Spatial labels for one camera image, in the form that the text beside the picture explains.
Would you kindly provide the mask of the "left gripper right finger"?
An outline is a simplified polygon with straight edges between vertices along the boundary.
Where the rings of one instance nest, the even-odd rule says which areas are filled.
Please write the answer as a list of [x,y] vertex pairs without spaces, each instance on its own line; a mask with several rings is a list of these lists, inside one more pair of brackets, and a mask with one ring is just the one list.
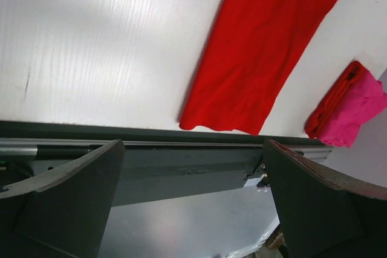
[[386,188],[274,140],[264,164],[290,257],[386,257]]

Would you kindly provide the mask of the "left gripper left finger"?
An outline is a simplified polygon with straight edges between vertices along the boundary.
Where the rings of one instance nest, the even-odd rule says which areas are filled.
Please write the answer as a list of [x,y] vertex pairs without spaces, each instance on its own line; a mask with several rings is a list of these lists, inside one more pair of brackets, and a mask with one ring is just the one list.
[[114,140],[35,176],[1,163],[1,257],[97,257],[125,156]]

